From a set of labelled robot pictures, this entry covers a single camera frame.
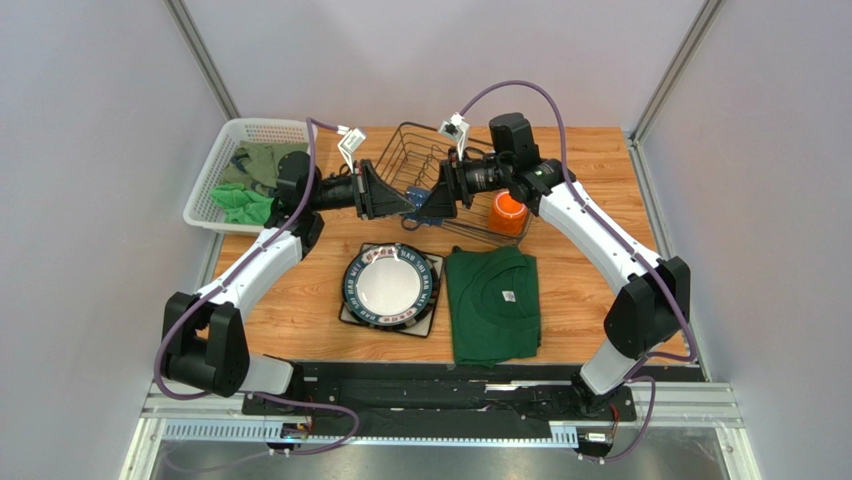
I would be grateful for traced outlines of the orange ceramic mug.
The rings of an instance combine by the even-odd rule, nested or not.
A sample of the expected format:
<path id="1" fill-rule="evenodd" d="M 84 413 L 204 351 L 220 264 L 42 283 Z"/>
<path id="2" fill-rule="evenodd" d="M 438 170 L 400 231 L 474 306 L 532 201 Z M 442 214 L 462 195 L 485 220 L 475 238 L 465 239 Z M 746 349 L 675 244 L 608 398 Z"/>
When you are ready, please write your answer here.
<path id="1" fill-rule="evenodd" d="M 518 236 L 523 232 L 528 213 L 527 207 L 514 200 L 508 190 L 497 192 L 491 203 L 487 227 L 492 232 Z"/>

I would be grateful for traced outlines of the dark blue ceramic mug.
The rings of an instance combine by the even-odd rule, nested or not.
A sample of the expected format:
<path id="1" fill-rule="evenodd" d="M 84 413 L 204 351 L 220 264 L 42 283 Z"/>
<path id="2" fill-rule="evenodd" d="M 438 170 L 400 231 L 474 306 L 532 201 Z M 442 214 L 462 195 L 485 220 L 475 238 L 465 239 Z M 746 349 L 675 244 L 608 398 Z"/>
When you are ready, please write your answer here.
<path id="1" fill-rule="evenodd" d="M 406 213 L 401 219 L 401 227 L 406 231 L 416 231 L 423 226 L 431 226 L 432 221 L 420 217 L 419 210 L 428 199 L 430 191 L 416 186 L 406 188 L 406 198 L 415 207 L 413 212 Z"/>

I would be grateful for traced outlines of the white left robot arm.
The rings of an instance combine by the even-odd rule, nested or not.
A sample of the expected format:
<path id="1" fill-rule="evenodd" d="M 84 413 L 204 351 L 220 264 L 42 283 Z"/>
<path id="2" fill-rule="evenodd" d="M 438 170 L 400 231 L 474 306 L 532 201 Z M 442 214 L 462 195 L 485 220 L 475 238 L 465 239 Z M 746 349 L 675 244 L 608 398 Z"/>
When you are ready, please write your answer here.
<path id="1" fill-rule="evenodd" d="M 295 365 L 250 352 L 245 322 L 257 303 L 318 243 L 325 210 L 353 208 L 364 220 L 404 215 L 416 207 L 387 184 L 368 160 L 347 175 L 323 178 L 307 152 L 278 166 L 276 195 L 264 229 L 222 275 L 197 292 L 177 292 L 165 306 L 154 382 L 173 399 L 173 381 L 193 388 L 190 399 L 236 393 L 285 393 Z"/>

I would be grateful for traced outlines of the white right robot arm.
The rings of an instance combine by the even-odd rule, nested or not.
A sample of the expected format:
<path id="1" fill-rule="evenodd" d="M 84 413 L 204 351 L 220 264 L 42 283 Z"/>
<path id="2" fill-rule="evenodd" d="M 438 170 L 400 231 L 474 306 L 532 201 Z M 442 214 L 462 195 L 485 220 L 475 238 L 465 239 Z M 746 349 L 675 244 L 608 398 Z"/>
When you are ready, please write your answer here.
<path id="1" fill-rule="evenodd" d="M 564 160 L 540 154 L 522 114 L 493 118 L 493 150 L 476 160 L 467 153 L 469 125 L 461 114 L 437 131 L 455 144 L 416 212 L 419 219 L 454 218 L 457 206 L 469 206 L 475 195 L 505 190 L 569 239 L 615 294 L 603 322 L 605 341 L 571 378 L 570 404 L 578 414 L 592 417 L 607 410 L 616 392 L 676 334 L 693 338 L 686 262 L 662 258 L 601 211 Z"/>

